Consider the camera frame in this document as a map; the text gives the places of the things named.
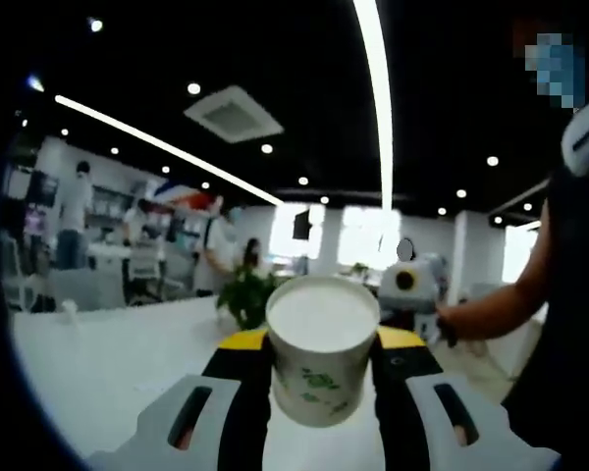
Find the white shirt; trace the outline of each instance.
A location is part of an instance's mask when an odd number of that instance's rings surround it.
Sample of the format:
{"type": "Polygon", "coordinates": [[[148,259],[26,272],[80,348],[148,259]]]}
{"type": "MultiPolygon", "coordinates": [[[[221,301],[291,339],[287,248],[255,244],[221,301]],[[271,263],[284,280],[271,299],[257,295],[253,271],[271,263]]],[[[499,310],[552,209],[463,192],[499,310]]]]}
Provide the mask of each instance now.
{"type": "Polygon", "coordinates": [[[220,292],[223,286],[233,279],[216,271],[205,257],[204,250],[212,251],[221,265],[228,270],[234,270],[237,258],[238,244],[236,241],[236,229],[222,216],[215,219],[209,228],[209,234],[203,250],[200,251],[198,263],[194,271],[194,289],[202,289],[220,292]]]}
{"type": "Polygon", "coordinates": [[[148,217],[139,208],[131,208],[125,214],[124,222],[129,226],[129,242],[133,243],[141,239],[141,232],[148,224],[148,217]]]}
{"type": "Polygon", "coordinates": [[[60,231],[77,231],[85,229],[85,211],[91,208],[92,187],[89,177],[75,177],[72,182],[63,182],[59,192],[59,204],[62,208],[59,222],[60,231]]]}

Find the window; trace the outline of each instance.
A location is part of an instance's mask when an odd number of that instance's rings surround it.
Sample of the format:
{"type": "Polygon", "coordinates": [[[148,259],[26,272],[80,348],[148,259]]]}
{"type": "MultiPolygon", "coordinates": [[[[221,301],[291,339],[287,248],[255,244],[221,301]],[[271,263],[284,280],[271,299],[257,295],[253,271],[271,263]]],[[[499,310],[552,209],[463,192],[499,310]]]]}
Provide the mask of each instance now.
{"type": "Polygon", "coordinates": [[[393,265],[398,259],[400,220],[398,211],[345,208],[338,244],[339,264],[351,266],[359,262],[375,270],[393,265]]]}
{"type": "Polygon", "coordinates": [[[514,283],[521,275],[534,243],[537,241],[536,231],[519,230],[512,226],[506,228],[504,242],[504,267],[502,269],[502,281],[514,283]]]}
{"type": "Polygon", "coordinates": [[[310,259],[317,259],[321,251],[321,237],[323,236],[323,221],[325,220],[325,206],[322,204],[286,203],[277,206],[275,219],[271,229],[269,253],[278,257],[300,257],[307,255],[310,259]],[[310,210],[309,240],[293,238],[295,216],[310,210]]]}

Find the white paper cup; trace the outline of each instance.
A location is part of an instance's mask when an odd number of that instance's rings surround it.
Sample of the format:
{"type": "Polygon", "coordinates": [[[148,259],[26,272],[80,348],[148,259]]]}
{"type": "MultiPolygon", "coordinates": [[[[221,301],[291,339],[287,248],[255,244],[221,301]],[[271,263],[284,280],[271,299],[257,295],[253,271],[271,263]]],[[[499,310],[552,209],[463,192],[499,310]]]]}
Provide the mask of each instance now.
{"type": "Polygon", "coordinates": [[[380,321],[375,297],[336,277],[295,278],[273,292],[266,319],[280,408],[310,427],[346,420],[360,403],[380,321]]]}

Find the floor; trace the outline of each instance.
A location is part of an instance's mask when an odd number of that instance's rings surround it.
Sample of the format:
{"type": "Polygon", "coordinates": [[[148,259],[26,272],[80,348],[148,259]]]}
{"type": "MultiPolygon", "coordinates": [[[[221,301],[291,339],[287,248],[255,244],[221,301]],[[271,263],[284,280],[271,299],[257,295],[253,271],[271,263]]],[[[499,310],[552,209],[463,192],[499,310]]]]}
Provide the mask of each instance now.
{"type": "Polygon", "coordinates": [[[471,386],[496,403],[502,402],[512,387],[513,381],[507,379],[485,354],[486,347],[483,343],[460,342],[455,348],[449,348],[445,342],[440,341],[431,349],[446,372],[466,376],[471,386]]]}

